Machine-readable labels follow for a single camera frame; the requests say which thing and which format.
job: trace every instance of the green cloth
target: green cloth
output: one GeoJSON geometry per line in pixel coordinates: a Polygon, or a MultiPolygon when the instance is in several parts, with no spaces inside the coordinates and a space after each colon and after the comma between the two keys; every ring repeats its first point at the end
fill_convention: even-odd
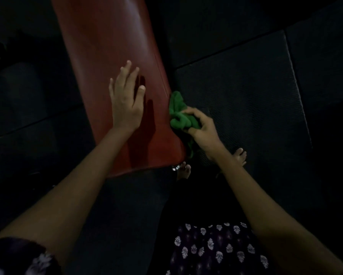
{"type": "MultiPolygon", "coordinates": [[[[197,119],[193,115],[181,113],[182,110],[187,109],[187,105],[183,101],[183,97],[180,92],[176,91],[171,94],[169,103],[169,114],[170,114],[170,126],[177,130],[184,130],[188,128],[201,129],[197,119]]],[[[188,137],[185,141],[188,146],[189,158],[193,156],[194,140],[192,137],[188,137]]]]}

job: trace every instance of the hand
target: hand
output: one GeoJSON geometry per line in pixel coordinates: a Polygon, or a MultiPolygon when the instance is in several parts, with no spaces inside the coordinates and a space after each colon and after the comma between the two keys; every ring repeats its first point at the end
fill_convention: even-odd
{"type": "Polygon", "coordinates": [[[193,114],[195,117],[199,118],[202,128],[189,128],[187,132],[192,135],[196,143],[204,150],[207,158],[214,161],[215,156],[220,151],[226,150],[224,144],[218,137],[214,120],[196,108],[188,107],[187,109],[183,110],[182,113],[193,114]]]}
{"type": "Polygon", "coordinates": [[[110,78],[109,93],[112,100],[113,128],[133,133],[141,124],[146,88],[140,86],[136,98],[133,98],[140,69],[137,67],[129,74],[131,66],[131,61],[127,61],[127,64],[120,68],[115,84],[113,84],[113,78],[110,78]]]}

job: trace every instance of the red slide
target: red slide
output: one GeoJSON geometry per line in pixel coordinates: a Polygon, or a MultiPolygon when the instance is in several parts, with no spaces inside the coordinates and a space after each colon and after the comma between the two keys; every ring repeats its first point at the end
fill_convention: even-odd
{"type": "Polygon", "coordinates": [[[144,0],[52,0],[87,117],[98,144],[112,127],[108,92],[127,60],[146,85],[141,127],[115,159],[110,176],[176,165],[185,149],[169,125],[170,87],[144,0]]]}

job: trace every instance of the child's foot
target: child's foot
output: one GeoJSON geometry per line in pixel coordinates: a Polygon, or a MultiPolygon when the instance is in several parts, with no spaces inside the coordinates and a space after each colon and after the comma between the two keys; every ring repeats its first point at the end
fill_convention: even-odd
{"type": "Polygon", "coordinates": [[[242,148],[238,148],[236,152],[233,154],[233,156],[241,163],[242,166],[244,166],[247,162],[245,159],[247,158],[247,152],[243,152],[242,148]]]}
{"type": "Polygon", "coordinates": [[[187,179],[190,176],[190,165],[187,165],[185,162],[183,162],[177,172],[177,181],[179,179],[187,179]]]}

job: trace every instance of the forearm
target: forearm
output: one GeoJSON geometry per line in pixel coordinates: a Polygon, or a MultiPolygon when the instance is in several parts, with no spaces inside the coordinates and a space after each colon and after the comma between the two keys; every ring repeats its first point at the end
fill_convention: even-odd
{"type": "Polygon", "coordinates": [[[101,143],[54,189],[0,232],[35,241],[65,263],[113,161],[131,135],[110,130],[101,143]]]}
{"type": "Polygon", "coordinates": [[[257,237],[285,273],[343,274],[343,263],[270,198],[226,149],[215,160],[257,237]]]}

